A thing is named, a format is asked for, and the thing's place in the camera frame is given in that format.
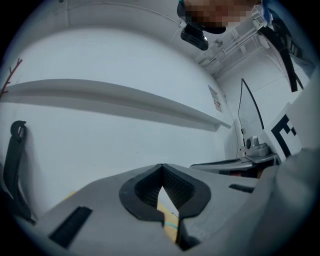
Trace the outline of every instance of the white ceiling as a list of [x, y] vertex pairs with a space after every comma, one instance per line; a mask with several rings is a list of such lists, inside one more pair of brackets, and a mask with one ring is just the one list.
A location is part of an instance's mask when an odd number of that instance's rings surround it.
[[[21, 32], [16, 36], [16, 45], [10, 49], [15, 55], [25, 47], [43, 37], [66, 28], [76, 26], [116, 26], [139, 31], [152, 36], [196, 62], [204, 57], [209, 59], [218, 55], [222, 49], [213, 46], [217, 38], [226, 44], [234, 38], [234, 28], [228, 28], [222, 35], [204, 35], [208, 38], [210, 50], [203, 52], [180, 38], [185, 26], [177, 15], [179, 0], [58, 0], [45, 1], [29, 18]], [[252, 20], [241, 24], [240, 35], [252, 29]], [[220, 71], [207, 70], [211, 75]]]

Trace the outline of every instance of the black camera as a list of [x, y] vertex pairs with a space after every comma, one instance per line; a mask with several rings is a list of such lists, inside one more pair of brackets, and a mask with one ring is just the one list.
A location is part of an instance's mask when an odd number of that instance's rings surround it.
[[177, 14], [186, 23], [186, 27], [181, 32], [181, 39], [202, 51], [206, 51], [209, 48], [208, 39], [205, 37], [204, 31], [211, 34], [222, 34], [226, 31], [225, 26], [206, 27], [205, 25], [192, 21], [192, 17], [186, 11], [183, 1], [179, 1]]

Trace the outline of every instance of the rectangular black slot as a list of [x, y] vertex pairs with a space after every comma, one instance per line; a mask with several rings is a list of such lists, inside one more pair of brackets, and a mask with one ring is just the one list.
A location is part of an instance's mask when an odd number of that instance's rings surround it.
[[250, 194], [255, 190], [254, 187], [244, 186], [244, 185], [239, 185], [239, 184], [231, 184], [229, 186], [229, 188], [233, 189], [233, 190], [239, 190], [239, 191], [242, 191], [242, 192], [250, 193]]
[[85, 206], [79, 206], [63, 221], [49, 238], [58, 245], [67, 248], [91, 213], [91, 209]]

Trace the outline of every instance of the red stick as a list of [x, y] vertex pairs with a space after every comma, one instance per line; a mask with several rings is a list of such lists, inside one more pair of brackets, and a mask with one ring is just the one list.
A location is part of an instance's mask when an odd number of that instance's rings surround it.
[[16, 65], [15, 65], [13, 71], [11, 71], [11, 67], [9, 68], [10, 74], [9, 74], [7, 80], [5, 81], [4, 86], [2, 87], [2, 90], [1, 90], [1, 92], [0, 92], [0, 99], [1, 99], [1, 97], [2, 97], [2, 94], [5, 94], [5, 93], [8, 92], [8, 91], [5, 91], [6, 86], [7, 86], [8, 84], [10, 84], [10, 79], [11, 79], [12, 75], [14, 74], [14, 72], [15, 72], [16, 69], [19, 67], [19, 65], [21, 64], [22, 61], [23, 61], [22, 59], [18, 58], [18, 61], [17, 61]]

